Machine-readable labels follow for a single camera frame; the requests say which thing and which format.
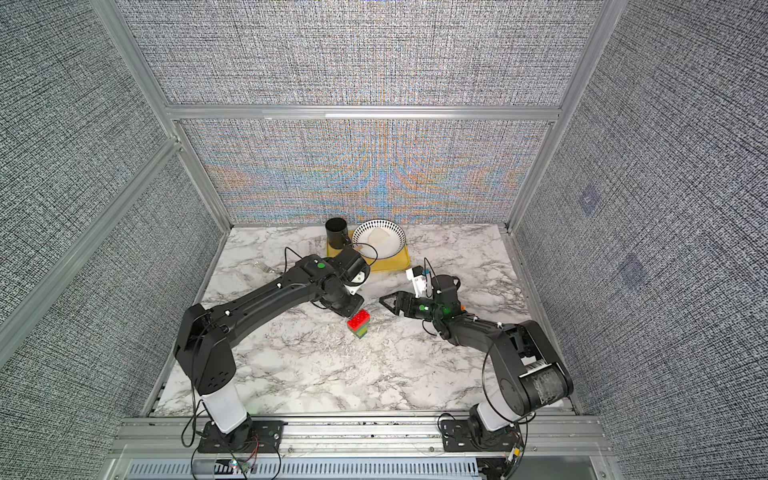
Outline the red lego brick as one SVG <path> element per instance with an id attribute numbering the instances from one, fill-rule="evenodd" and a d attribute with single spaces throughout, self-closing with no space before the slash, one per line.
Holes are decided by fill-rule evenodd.
<path id="1" fill-rule="evenodd" d="M 347 327 L 351 331 L 356 332 L 366 327 L 369 320 L 370 314 L 366 310 L 361 309 L 350 320 L 347 321 Z"/>

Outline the dark green lego brick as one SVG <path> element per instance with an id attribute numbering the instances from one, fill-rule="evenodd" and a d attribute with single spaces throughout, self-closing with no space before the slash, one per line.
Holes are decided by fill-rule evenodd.
<path id="1" fill-rule="evenodd" d="M 349 322 L 348 328 L 357 338 L 363 338 L 368 332 L 368 322 L 363 322 L 363 323 Z"/>

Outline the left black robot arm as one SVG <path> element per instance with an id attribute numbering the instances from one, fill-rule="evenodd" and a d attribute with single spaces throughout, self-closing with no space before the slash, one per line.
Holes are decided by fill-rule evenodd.
<path id="1" fill-rule="evenodd" d="M 220 433 L 230 434 L 250 422 L 233 383 L 233 348 L 304 303 L 354 317 L 364 302 L 358 289 L 370 273 L 371 264 L 347 246 L 333 257 L 304 256 L 276 279 L 235 300 L 211 308 L 198 303 L 184 312 L 173 354 Z"/>

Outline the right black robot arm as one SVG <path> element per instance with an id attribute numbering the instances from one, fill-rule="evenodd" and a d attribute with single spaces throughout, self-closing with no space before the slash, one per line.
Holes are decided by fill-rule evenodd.
<path id="1" fill-rule="evenodd" d="M 484 400 L 471 410 L 470 418 L 482 430 L 498 431 L 573 394 L 572 377 L 540 324 L 491 322 L 468 312 L 456 276 L 437 275 L 431 285 L 429 296 L 396 291 L 379 303 L 396 316 L 431 323 L 454 346 L 484 354 L 483 366 L 493 368 L 497 388 L 490 391 L 483 384 Z"/>

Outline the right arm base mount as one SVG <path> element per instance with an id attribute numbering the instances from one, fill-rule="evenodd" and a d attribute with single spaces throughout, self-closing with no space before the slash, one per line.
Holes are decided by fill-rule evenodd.
<path id="1" fill-rule="evenodd" d="M 523 445 L 523 434 L 513 426 L 491 432 L 479 420 L 452 417 L 439 419 L 437 425 L 448 453 L 509 452 Z"/>

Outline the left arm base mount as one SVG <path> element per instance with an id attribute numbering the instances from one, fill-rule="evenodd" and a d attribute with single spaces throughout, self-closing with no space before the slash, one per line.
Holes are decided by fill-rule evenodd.
<path id="1" fill-rule="evenodd" d="M 285 423 L 279 420 L 260 421 L 247 419 L 232 432 L 224 434 L 209 421 L 205 424 L 199 442 L 200 453 L 251 454 L 276 453 L 279 450 Z"/>

